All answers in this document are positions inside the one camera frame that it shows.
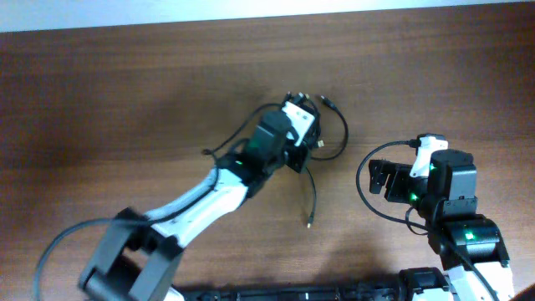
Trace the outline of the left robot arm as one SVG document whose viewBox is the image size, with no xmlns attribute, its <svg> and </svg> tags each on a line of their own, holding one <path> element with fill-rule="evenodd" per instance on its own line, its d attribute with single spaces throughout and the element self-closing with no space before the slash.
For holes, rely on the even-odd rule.
<svg viewBox="0 0 535 301">
<path fill-rule="evenodd" d="M 299 108 L 268 111 L 244 149 L 230 149 L 187 193 L 143 215 L 124 209 L 81 273 L 79 288 L 93 300 L 180 300 L 172 283 L 187 245 L 288 165 L 316 120 Z"/>
</svg>

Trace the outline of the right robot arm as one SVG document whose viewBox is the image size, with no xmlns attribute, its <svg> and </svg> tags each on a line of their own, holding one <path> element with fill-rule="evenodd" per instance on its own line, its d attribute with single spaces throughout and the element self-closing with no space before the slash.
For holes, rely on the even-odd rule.
<svg viewBox="0 0 535 301">
<path fill-rule="evenodd" d="M 424 219 L 402 223 L 427 236 L 443 270 L 403 271 L 408 299 L 509 300 L 514 295 L 510 258 L 498 225 L 478 213 L 477 170 L 472 154 L 435 150 L 425 159 L 424 175 L 410 166 L 367 156 L 369 190 L 388 202 L 405 203 Z"/>
</svg>

